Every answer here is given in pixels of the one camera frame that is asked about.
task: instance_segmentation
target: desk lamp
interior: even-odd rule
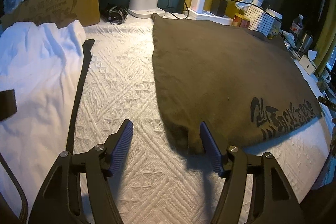
[[[156,13],[164,16],[166,12],[158,8],[158,0],[130,0],[128,13],[138,18],[150,18]]]

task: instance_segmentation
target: black object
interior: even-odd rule
[[[225,15],[226,7],[226,0],[212,0],[210,12],[215,16],[223,17]]]
[[[91,48],[94,44],[94,39],[86,40],[83,44],[83,53],[84,53],[84,60],[83,66],[81,70],[81,75],[77,85],[77,91],[75,96],[75,102],[73,104],[72,115],[70,120],[69,132],[68,132],[68,139],[66,150],[73,152],[74,147],[74,134],[75,134],[75,124],[77,118],[77,112],[79,108],[79,103],[83,93],[83,87],[85,83],[85,78],[89,69],[89,65],[91,62]],[[16,101],[15,101],[15,92],[14,90],[7,90],[0,93],[0,109],[2,109],[2,115],[5,119],[9,118],[16,112]],[[8,164],[6,163],[3,156],[0,154],[0,164],[4,167],[6,173],[12,180],[13,184],[15,185],[22,202],[21,212],[19,218],[13,213],[9,205],[7,204],[6,200],[3,198],[2,194],[0,193],[0,223],[26,223],[27,216],[28,216],[28,202],[23,192],[21,185],[17,181],[16,177],[14,176],[12,170],[9,168]]]
[[[96,224],[121,224],[122,219],[113,201],[107,177],[112,177],[113,166],[125,152],[124,135],[133,135],[133,124],[125,120],[116,134],[111,134],[104,145],[99,144],[86,153],[72,155],[63,151],[45,178],[29,217],[29,224],[88,224],[82,207],[79,173],[86,173],[89,198]]]
[[[317,100],[321,103],[327,106],[329,109],[336,112],[336,105],[332,102],[330,102],[328,99],[323,98],[322,96],[318,96]]]
[[[215,172],[226,178],[211,224],[236,224],[241,213],[246,177],[253,174],[247,223],[304,224],[305,219],[292,187],[274,156],[245,154],[229,146],[220,134],[201,123],[200,135]]]
[[[317,190],[310,190],[300,204],[306,224],[335,223],[336,181]]]
[[[17,181],[16,177],[14,176],[12,170],[9,168],[7,162],[5,161],[1,153],[0,153],[0,164],[5,169],[6,173],[13,182],[21,198],[21,211],[19,217],[17,218],[16,215],[13,213],[12,209],[7,204],[4,197],[2,196],[2,194],[0,193],[0,223],[25,224],[28,216],[28,201],[25,196],[25,193],[23,192],[21,185]]]
[[[0,92],[0,122],[8,119],[17,112],[14,90]]]
[[[111,24],[120,25],[125,23],[128,16],[127,9],[124,6],[116,6],[115,4],[107,4],[100,14],[108,20]]]
[[[83,94],[83,88],[84,88],[86,75],[89,70],[89,65],[92,59],[91,49],[94,43],[95,43],[94,39],[88,39],[83,44],[83,54],[84,54],[83,66],[81,70],[81,75],[78,80],[75,101],[73,103],[69,131],[68,131],[68,139],[67,139],[67,145],[66,145],[66,150],[69,151],[70,153],[73,153],[74,151],[75,126],[76,126],[77,113],[78,113],[79,104],[81,102],[81,98]]]

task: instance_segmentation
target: electronic device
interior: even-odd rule
[[[227,0],[212,0],[210,12],[215,16],[222,17],[225,15]]]
[[[191,0],[190,9],[198,14],[203,13],[205,0]]]

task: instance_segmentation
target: black strap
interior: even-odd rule
[[[79,108],[79,104],[81,102],[81,98],[83,94],[83,88],[84,88],[86,75],[89,70],[89,65],[91,63],[91,58],[92,58],[91,49],[94,43],[95,43],[94,39],[89,39],[89,40],[86,40],[83,44],[83,53],[84,53],[83,66],[82,66],[81,75],[79,77],[79,81],[77,85],[77,92],[76,92],[75,102],[73,104],[73,109],[71,113],[68,139],[67,139],[67,145],[66,145],[66,151],[69,151],[71,154],[73,154],[73,151],[74,151],[75,126],[76,126],[78,108]]]
[[[0,122],[8,119],[17,112],[15,91],[5,90],[0,92]]]
[[[67,146],[66,146],[66,150],[68,150],[71,153],[73,153],[73,149],[74,149],[74,136],[75,136],[75,125],[76,125],[77,112],[78,112],[79,104],[80,104],[82,93],[83,93],[83,87],[84,87],[86,75],[89,70],[89,65],[90,65],[91,58],[92,58],[90,51],[92,49],[94,42],[95,42],[94,39],[89,39],[89,40],[86,40],[83,44],[84,60],[83,60],[81,75],[79,77],[79,82],[77,85],[75,102],[73,104],[70,125],[69,125]],[[16,112],[17,112],[17,107],[16,107],[16,99],[15,99],[14,90],[6,90],[6,91],[0,92],[0,122],[5,119],[8,119],[12,115],[14,115]],[[6,220],[4,223],[7,223],[8,219],[11,219],[11,220],[14,219],[15,221],[19,220],[18,223],[21,222],[25,224],[27,221],[27,216],[28,216],[28,202],[27,202],[25,193],[23,189],[21,188],[21,185],[17,181],[16,177],[14,176],[13,172],[9,168],[7,162],[1,155],[1,153],[0,153],[0,164],[4,167],[5,171],[11,178],[22,201],[22,208],[21,208],[20,216],[18,219],[16,219],[13,211],[8,206],[8,204],[6,203],[6,200],[3,198],[3,196],[0,193],[0,222],[2,223],[3,220]]]

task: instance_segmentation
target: bottle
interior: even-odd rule
[[[295,37],[295,39],[298,37],[299,33],[301,32],[301,30],[303,29],[303,16],[299,14],[299,16],[294,19],[291,29],[290,29],[290,33],[292,33]]]

